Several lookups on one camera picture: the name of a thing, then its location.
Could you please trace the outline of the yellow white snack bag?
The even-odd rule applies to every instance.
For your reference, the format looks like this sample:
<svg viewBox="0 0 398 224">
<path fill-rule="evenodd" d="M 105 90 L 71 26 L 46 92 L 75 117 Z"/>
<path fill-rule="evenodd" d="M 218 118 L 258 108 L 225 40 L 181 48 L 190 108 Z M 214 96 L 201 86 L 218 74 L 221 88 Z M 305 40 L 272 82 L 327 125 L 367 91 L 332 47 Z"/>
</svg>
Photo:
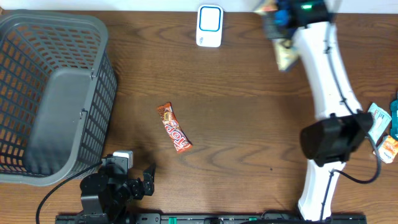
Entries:
<svg viewBox="0 0 398 224">
<path fill-rule="evenodd" d="M 261 6 L 265 0 L 259 2 L 254 12 L 261 17 Z M 286 72 L 299 59 L 299 55 L 292 46 L 290 39 L 271 40 L 275 52 L 275 59 L 279 71 Z"/>
</svg>

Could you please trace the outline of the orange chocolate bar wrapper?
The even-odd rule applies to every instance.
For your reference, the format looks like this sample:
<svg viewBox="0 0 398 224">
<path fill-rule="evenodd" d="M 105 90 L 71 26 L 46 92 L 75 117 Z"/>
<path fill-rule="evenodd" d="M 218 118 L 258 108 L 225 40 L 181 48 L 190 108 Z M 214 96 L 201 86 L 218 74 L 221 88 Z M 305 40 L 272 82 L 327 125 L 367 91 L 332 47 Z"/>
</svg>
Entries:
<svg viewBox="0 0 398 224">
<path fill-rule="evenodd" d="M 161 117 L 164 128 L 172 140 L 177 152 L 184 152 L 192 148 L 192 143 L 181 129 L 170 102 L 156 108 Z"/>
</svg>

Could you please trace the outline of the blue mouthwash bottle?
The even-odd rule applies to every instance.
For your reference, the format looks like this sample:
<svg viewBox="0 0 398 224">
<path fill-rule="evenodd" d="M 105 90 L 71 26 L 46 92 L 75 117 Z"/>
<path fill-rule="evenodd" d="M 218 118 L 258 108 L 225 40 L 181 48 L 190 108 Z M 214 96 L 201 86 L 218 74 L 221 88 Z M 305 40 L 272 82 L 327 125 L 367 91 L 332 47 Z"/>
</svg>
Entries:
<svg viewBox="0 0 398 224">
<path fill-rule="evenodd" d="M 390 110 L 391 110 L 391 130 L 390 130 L 390 135 L 397 140 L 397 99 L 391 102 L 390 104 Z"/>
</svg>

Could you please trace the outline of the light teal tissue pack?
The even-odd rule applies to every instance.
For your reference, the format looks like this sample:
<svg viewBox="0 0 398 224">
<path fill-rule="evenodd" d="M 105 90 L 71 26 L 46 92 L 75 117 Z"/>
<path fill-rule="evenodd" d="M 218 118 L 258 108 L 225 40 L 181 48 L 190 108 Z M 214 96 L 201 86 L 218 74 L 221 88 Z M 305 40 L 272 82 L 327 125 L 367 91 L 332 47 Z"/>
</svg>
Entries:
<svg viewBox="0 0 398 224">
<path fill-rule="evenodd" d="M 375 103 L 370 105 L 368 113 L 371 113 L 373 117 L 373 126 L 368 133 L 371 139 L 377 143 L 379 138 L 383 135 L 384 131 L 388 127 L 392 118 L 388 112 Z"/>
</svg>

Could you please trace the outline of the small orange box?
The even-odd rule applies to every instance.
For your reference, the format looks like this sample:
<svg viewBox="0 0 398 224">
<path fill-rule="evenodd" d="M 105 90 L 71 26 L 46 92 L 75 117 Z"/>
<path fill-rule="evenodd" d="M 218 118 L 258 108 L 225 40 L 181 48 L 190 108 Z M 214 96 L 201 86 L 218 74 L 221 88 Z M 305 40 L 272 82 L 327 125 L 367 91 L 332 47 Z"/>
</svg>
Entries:
<svg viewBox="0 0 398 224">
<path fill-rule="evenodd" d="M 390 135 L 384 136 L 377 150 L 379 151 L 381 161 L 390 164 L 397 155 L 397 140 Z"/>
</svg>

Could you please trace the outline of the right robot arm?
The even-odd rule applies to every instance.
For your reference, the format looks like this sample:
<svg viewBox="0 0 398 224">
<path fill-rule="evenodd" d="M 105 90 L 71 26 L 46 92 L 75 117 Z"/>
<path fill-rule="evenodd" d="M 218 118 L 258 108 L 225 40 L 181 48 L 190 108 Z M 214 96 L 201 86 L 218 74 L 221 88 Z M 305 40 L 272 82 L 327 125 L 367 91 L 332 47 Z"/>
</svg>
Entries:
<svg viewBox="0 0 398 224">
<path fill-rule="evenodd" d="M 305 222 L 331 220 L 331 201 L 340 176 L 368 184 L 344 172 L 351 153 L 373 125 L 354 94 L 341 58 L 335 14 L 325 1 L 263 1 L 257 7 L 267 38 L 298 55 L 313 96 L 315 123 L 303 128 L 300 145 L 307 158 L 298 200 Z"/>
</svg>

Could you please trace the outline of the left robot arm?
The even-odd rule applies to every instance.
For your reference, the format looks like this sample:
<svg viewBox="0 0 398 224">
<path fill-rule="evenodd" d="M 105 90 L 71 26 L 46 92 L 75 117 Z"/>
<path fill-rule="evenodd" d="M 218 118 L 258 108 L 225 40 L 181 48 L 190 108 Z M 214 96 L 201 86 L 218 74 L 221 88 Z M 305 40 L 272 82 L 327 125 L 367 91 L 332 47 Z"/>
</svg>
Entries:
<svg viewBox="0 0 398 224">
<path fill-rule="evenodd" d="M 105 157 L 98 172 L 81 181 L 83 211 L 76 223 L 136 222 L 127 205 L 131 200 L 153 195 L 156 165 L 153 163 L 143 171 L 143 179 L 133 179 L 128 175 L 129 162 L 125 157 Z"/>
</svg>

